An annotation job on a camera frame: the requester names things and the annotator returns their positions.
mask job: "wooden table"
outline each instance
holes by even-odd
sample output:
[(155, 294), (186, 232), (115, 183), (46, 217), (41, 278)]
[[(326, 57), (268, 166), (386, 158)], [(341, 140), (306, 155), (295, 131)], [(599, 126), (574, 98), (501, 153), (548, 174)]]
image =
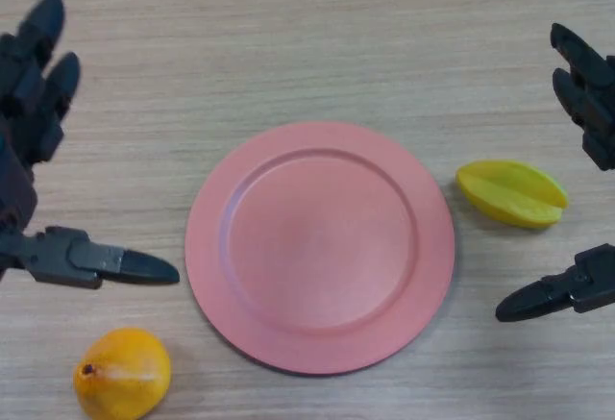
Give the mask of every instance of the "wooden table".
[[(12, 31), (35, 0), (0, 0)], [(183, 280), (98, 291), (0, 284), (0, 419), (82, 418), (71, 369), (121, 326), (158, 334), (174, 380), (152, 419), (612, 419), (615, 308), (504, 325), (511, 290), (615, 241), (615, 176), (580, 149), (554, 98), (551, 23), (615, 52), (615, 0), (65, 0), (58, 55), (82, 84), (30, 229), (83, 227), (160, 255)], [(239, 356), (197, 308), (185, 221), (211, 169), (268, 128), (353, 121), (400, 141), (441, 184), (456, 224), (454, 283), (411, 345), (353, 375), (282, 375)], [(453, 185), (481, 158), (529, 161), (569, 191), (560, 224), (526, 233), (479, 215)]]

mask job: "orange fruit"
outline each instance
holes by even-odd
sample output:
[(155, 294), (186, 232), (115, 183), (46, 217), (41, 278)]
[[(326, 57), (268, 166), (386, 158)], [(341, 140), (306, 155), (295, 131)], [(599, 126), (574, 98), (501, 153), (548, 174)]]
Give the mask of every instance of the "orange fruit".
[(171, 360), (154, 335), (117, 329), (87, 350), (73, 370), (73, 387), (93, 420), (136, 420), (154, 408), (171, 382)]

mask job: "plate rim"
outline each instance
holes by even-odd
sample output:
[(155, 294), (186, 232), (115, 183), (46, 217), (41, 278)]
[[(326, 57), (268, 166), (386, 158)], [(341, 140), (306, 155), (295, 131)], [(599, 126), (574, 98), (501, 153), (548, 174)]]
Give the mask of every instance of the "plate rim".
[[(446, 249), (442, 249), (448, 252), (448, 256), (446, 255), (446, 253), (444, 255), (445, 260), (448, 263), (448, 265), (444, 265), (445, 266), (444, 269), (440, 267), (440, 269), (442, 269), (442, 274), (440, 274), (440, 276), (444, 278), (442, 280), (443, 282), (436, 287), (437, 289), (436, 292), (438, 293), (434, 293), (434, 294), (432, 293), (431, 295), (429, 295), (429, 299), (430, 299), (430, 303), (428, 306), (429, 310), (425, 311), (424, 309), (422, 309), (418, 311), (419, 313), (422, 313), (421, 318), (414, 321), (413, 325), (411, 326), (413, 329), (411, 332), (400, 333), (403, 335), (398, 336), (394, 344), (391, 343), (388, 345), (382, 345), (382, 348), (380, 348), (379, 351), (376, 351), (376, 350), (371, 351), (370, 353), (371, 356), (365, 355), (363, 357), (347, 358), (346, 361), (342, 360), (342, 361), (338, 361), (337, 363), (335, 362), (322, 363), (319, 365), (319, 367), (314, 367), (312, 358), (307, 358), (309, 359), (309, 361), (306, 362), (305, 358), (301, 358), (301, 357), (297, 357), (295, 360), (293, 360), (292, 355), (289, 354), (288, 352), (283, 353), (283, 354), (278, 354), (277, 356), (276, 354), (267, 355), (267, 354), (264, 354), (266, 353), (266, 351), (263, 353), (262, 348), (260, 348), (259, 351), (254, 351), (254, 348), (250, 348), (249, 345), (246, 346), (245, 341), (237, 341), (238, 339), (241, 339), (241, 338), (237, 338), (237, 336), (241, 334), (241, 332), (237, 332), (236, 330), (235, 332), (231, 332), (233, 325), (229, 325), (228, 322), (225, 323), (224, 317), (220, 317), (221, 310), (217, 308), (217, 305), (214, 304), (212, 300), (209, 300), (208, 297), (204, 296), (204, 293), (207, 295), (206, 289), (208, 288), (209, 284), (199, 285), (200, 278), (205, 273), (199, 273), (199, 270), (198, 270), (199, 266), (198, 264), (195, 264), (195, 262), (200, 263), (198, 259), (195, 258), (195, 257), (198, 257), (199, 255), (195, 254), (195, 252), (198, 252), (199, 248), (203, 249), (204, 247), (203, 247), (203, 242), (198, 242), (198, 239), (196, 239), (195, 236), (197, 235), (196, 232), (201, 231), (199, 230), (199, 227), (197, 226), (197, 225), (200, 225), (198, 217), (200, 216), (200, 213), (202, 213), (208, 207), (207, 204), (204, 205), (203, 201), (207, 200), (211, 196), (211, 194), (209, 194), (210, 192), (213, 192), (213, 191), (210, 191), (211, 186), (213, 184), (217, 184), (216, 186), (218, 187), (220, 186), (224, 187), (225, 185), (234, 185), (235, 187), (237, 187), (241, 183), (241, 181), (237, 182), (234, 180), (234, 175), (236, 175), (237, 173), (241, 173), (241, 172), (238, 172), (238, 170), (235, 171), (234, 173), (231, 172), (232, 176), (229, 177), (228, 175), (225, 175), (226, 173), (225, 168), (235, 165), (238, 161), (241, 161), (243, 159), (242, 155), (244, 153), (251, 154), (254, 151), (254, 149), (256, 149), (257, 147), (264, 149), (261, 155), (265, 157), (269, 156), (273, 152), (274, 155), (269, 156), (270, 159), (274, 159), (276, 156), (279, 156), (281, 154), (286, 154), (289, 151), (288, 150), (284, 151), (284, 149), (281, 149), (283, 148), (283, 146), (281, 146), (280, 143), (284, 144), (288, 140), (289, 136), (293, 136), (293, 137), (302, 136), (303, 137), (302, 139), (298, 138), (299, 141), (303, 140), (303, 142), (295, 142), (291, 140), (292, 142), (290, 144), (287, 143), (287, 145), (290, 145), (291, 147), (299, 146), (299, 148), (301, 149), (301, 146), (304, 146), (306, 143), (312, 142), (311, 148), (312, 149), (317, 148), (318, 146), (313, 144), (314, 139), (312, 139), (314, 136), (317, 136), (317, 135), (319, 135), (320, 138), (316, 139), (315, 141), (319, 141), (323, 139), (325, 141), (330, 140), (329, 147), (334, 148), (334, 149), (339, 149), (345, 153), (349, 152), (348, 143), (350, 141), (353, 141), (353, 139), (358, 138), (358, 137), (364, 138), (365, 141), (361, 141), (361, 139), (358, 139), (357, 140), (358, 143), (355, 143), (354, 146), (351, 146), (351, 149), (353, 148), (359, 149), (359, 152), (352, 153), (352, 154), (356, 154), (356, 156), (358, 156), (360, 159), (371, 162), (372, 164), (380, 168), (383, 172), (385, 172), (386, 176), (391, 180), (391, 182), (399, 186), (400, 190), (402, 191), (402, 194), (406, 198), (406, 202), (409, 204), (410, 211), (412, 212), (411, 214), (414, 214), (414, 216), (416, 217), (416, 214), (414, 213), (415, 209), (412, 206), (412, 200), (408, 197), (408, 194), (405, 191), (406, 186), (403, 183), (400, 183), (399, 181), (401, 177), (396, 178), (396, 175), (394, 174), (392, 175), (390, 171), (386, 170), (386, 168), (382, 168), (381, 162), (379, 162), (380, 159), (370, 158), (370, 156), (366, 156), (366, 154), (369, 154), (369, 153), (363, 149), (363, 145), (369, 141), (371, 142), (372, 146), (367, 146), (367, 148), (374, 148), (373, 145), (374, 145), (374, 142), (376, 142), (377, 145), (379, 146), (381, 145), (386, 145), (384, 147), (388, 146), (389, 147), (388, 151), (392, 152), (393, 155), (397, 154), (398, 155), (397, 157), (399, 156), (405, 157), (406, 164), (410, 162), (412, 164), (414, 171), (415, 172), (418, 171), (421, 174), (420, 177), (423, 180), (421, 184), (428, 184), (429, 186), (431, 186), (431, 189), (434, 189), (434, 194), (428, 194), (428, 197), (432, 199), (433, 203), (439, 206), (437, 207), (440, 210), (440, 213), (438, 213), (438, 216), (443, 217), (443, 220), (441, 220), (441, 223), (444, 223), (444, 225), (446, 225), (447, 227), (448, 232), (444, 234), (441, 233), (441, 234), (445, 238), (444, 239), (445, 243), (448, 244), (446, 246), (447, 247)], [(252, 158), (257, 159), (257, 160), (263, 159), (262, 157), (255, 156), (255, 155), (252, 155)], [(391, 165), (389, 165), (388, 163), (385, 163), (384, 166), (391, 167)], [(256, 170), (257, 168), (256, 166), (253, 166), (253, 165), (252, 167), (253, 167), (252, 168), (253, 171)], [(394, 173), (397, 173), (400, 171), (398, 162), (395, 162), (394, 167), (397, 168), (396, 172)], [(223, 206), (226, 207), (227, 205), (228, 205), (228, 196), (227, 196), (227, 203), (223, 204)], [(212, 218), (207, 218), (205, 224), (207, 225), (209, 223), (211, 225), (213, 223), (213, 221), (210, 221), (211, 219)], [(421, 221), (418, 218), (416, 218), (414, 220), (414, 223), (415, 223), (416, 235), (421, 235)], [(221, 226), (218, 223), (217, 232), (219, 233), (220, 230), (221, 230)], [(216, 230), (213, 229), (212, 226), (209, 226), (206, 229), (206, 234), (207, 233), (211, 234), (212, 231), (214, 231), (213, 234), (216, 235), (216, 232), (215, 232)], [(263, 363), (264, 365), (271, 366), (273, 368), (277, 368), (283, 371), (289, 371), (289, 372), (301, 373), (301, 374), (312, 374), (312, 375), (336, 374), (336, 373), (345, 373), (349, 371), (354, 371), (354, 370), (358, 370), (363, 367), (373, 365), (381, 360), (384, 360), (398, 353), (408, 343), (414, 340), (416, 336), (418, 336), (428, 326), (432, 318), (441, 308), (442, 303), (444, 302), (444, 299), (446, 298), (446, 295), (449, 291), (450, 284), (453, 278), (453, 274), (455, 270), (455, 227), (453, 224), (453, 218), (451, 215), (450, 208), (444, 197), (444, 194), (442, 193), (442, 189), (437, 184), (436, 180), (434, 179), (432, 174), (429, 172), (429, 170), (421, 162), (419, 162), (412, 154), (410, 154), (409, 151), (407, 151), (407, 149), (404, 148), (401, 144), (394, 141), (388, 136), (385, 136), (383, 134), (373, 131), (372, 129), (359, 126), (356, 124), (352, 124), (352, 123), (336, 122), (336, 121), (298, 122), (298, 123), (282, 125), (280, 127), (269, 129), (265, 131), (264, 133), (260, 133), (256, 136), (251, 137), (250, 139), (248, 139), (247, 141), (245, 141), (244, 143), (242, 143), (241, 145), (233, 149), (231, 153), (229, 153), (223, 160), (221, 160), (213, 168), (213, 170), (209, 173), (208, 177), (206, 178), (205, 182), (201, 185), (196, 197), (194, 198), (192, 207), (190, 209), (190, 214), (186, 222), (184, 254), (185, 254), (185, 267), (186, 267), (188, 280), (190, 283), (190, 287), (192, 289), (193, 296), (199, 308), (201, 309), (201, 311), (203, 312), (207, 320), (211, 323), (211, 325), (216, 329), (216, 331), (219, 334), (221, 334), (227, 342), (229, 342), (233, 347), (235, 347), (236, 350), (238, 350), (240, 353), (244, 355), (247, 355), (249, 358), (253, 358)], [(415, 264), (416, 268), (419, 267), (420, 262), (421, 261), (419, 259), (416, 261), (416, 264)], [(214, 265), (212, 268), (221, 269), (220, 261), (218, 261), (217, 263), (218, 264)], [(414, 276), (414, 274), (415, 274), (415, 271), (413, 271), (410, 274), (410, 278), (406, 280), (408, 283), (412, 283), (412, 277)], [(404, 289), (399, 291), (399, 293), (396, 294), (396, 297), (393, 300), (393, 303), (388, 304), (386, 309), (381, 309), (378, 312), (377, 316), (374, 318), (377, 320), (377, 322), (378, 322), (378, 319), (381, 319), (383, 314), (386, 314), (388, 311), (390, 311), (390, 308), (401, 305), (399, 301), (401, 298), (404, 297), (404, 295), (408, 295), (409, 293), (408, 289), (410, 288), (410, 285), (411, 284), (406, 284)], [(251, 311), (247, 309), (245, 309), (244, 311), (246, 314), (251, 314), (254, 317)], [(367, 322), (364, 322), (363, 325), (369, 324), (371, 321), (372, 319), (369, 319)], [(262, 322), (260, 322), (260, 326), (265, 328), (264, 329), (265, 332), (267, 331), (267, 327), (263, 326)], [(378, 326), (371, 326), (371, 327), (374, 328), (374, 332), (378, 329)], [(284, 337), (284, 335), (280, 335), (279, 331), (274, 331), (271, 328), (268, 328), (268, 331), (269, 331), (269, 337), (274, 338), (274, 340), (276, 337)], [(357, 350), (356, 341), (355, 342), (353, 341), (344, 342), (343, 337), (340, 338), (340, 341), (342, 343), (350, 345), (351, 347), (355, 349), (355, 351)], [(321, 358), (327, 356), (326, 354), (323, 354), (326, 352), (323, 352), (322, 348), (315, 352), (318, 353)]]

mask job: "black robotic finger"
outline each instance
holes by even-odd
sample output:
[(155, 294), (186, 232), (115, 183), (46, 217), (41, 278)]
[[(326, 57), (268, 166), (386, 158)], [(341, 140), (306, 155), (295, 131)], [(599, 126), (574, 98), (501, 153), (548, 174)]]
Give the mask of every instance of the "black robotic finger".
[(582, 80), (596, 89), (615, 85), (615, 72), (611, 66), (582, 38), (565, 26), (553, 24), (551, 45), (570, 64), (577, 83)]
[(62, 0), (39, 0), (17, 29), (17, 38), (27, 50), (33, 50), (40, 69), (51, 60), (62, 34), (64, 3)]
[(585, 91), (577, 86), (572, 76), (561, 68), (553, 72), (553, 90), (563, 109), (570, 115), (574, 123), (583, 127), (584, 115), (587, 110)]
[(588, 131), (583, 133), (583, 151), (602, 171), (615, 168), (615, 149), (609, 140)]
[(80, 77), (79, 58), (72, 52), (67, 53), (49, 73), (41, 106), (54, 112), (62, 121), (77, 92)]

